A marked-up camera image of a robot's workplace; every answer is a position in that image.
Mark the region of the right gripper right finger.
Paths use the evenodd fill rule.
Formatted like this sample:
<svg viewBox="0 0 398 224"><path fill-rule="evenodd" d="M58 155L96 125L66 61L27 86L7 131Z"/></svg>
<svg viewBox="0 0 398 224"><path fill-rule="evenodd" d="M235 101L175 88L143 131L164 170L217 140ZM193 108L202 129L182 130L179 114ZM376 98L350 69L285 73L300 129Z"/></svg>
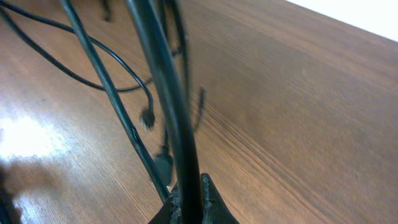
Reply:
<svg viewBox="0 0 398 224"><path fill-rule="evenodd" d="M202 173L200 177L203 201L202 224L238 224L239 222L227 208L209 174Z"/></svg>

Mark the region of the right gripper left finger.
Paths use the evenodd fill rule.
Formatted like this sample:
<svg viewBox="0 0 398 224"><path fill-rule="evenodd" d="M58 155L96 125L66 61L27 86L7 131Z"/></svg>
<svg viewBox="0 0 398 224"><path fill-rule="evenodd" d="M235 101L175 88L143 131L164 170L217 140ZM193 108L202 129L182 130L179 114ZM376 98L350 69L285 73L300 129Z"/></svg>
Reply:
<svg viewBox="0 0 398 224"><path fill-rule="evenodd" d="M171 189L162 208L156 213L149 224L180 224L178 183Z"/></svg>

